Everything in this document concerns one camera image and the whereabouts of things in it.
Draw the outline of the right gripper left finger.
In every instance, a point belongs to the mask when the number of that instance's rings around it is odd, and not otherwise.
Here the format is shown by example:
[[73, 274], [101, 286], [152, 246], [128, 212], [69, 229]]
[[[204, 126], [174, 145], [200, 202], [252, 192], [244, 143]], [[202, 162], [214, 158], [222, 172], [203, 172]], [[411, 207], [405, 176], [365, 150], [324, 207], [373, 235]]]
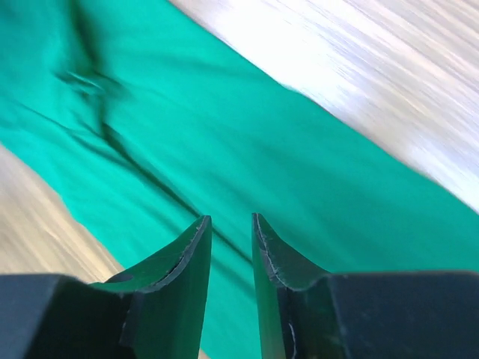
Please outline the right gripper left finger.
[[197, 358], [210, 277], [212, 220], [94, 288], [126, 306], [115, 358]]

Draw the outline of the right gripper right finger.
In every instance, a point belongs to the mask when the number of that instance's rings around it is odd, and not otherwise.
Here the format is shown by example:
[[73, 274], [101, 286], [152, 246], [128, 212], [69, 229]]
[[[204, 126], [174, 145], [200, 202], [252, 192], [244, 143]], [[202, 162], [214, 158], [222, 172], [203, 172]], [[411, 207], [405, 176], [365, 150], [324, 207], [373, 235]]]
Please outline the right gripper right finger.
[[263, 358], [347, 358], [330, 275], [252, 216], [252, 262]]

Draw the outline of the green t shirt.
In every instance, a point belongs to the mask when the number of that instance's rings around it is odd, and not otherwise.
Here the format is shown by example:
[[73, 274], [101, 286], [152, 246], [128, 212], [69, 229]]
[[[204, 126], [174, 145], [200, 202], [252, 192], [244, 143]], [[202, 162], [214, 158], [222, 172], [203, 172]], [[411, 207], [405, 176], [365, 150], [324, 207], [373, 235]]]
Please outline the green t shirt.
[[3, 1], [1, 142], [125, 267], [212, 218], [212, 358], [261, 356], [255, 212], [327, 271], [478, 269], [471, 208], [167, 1]]

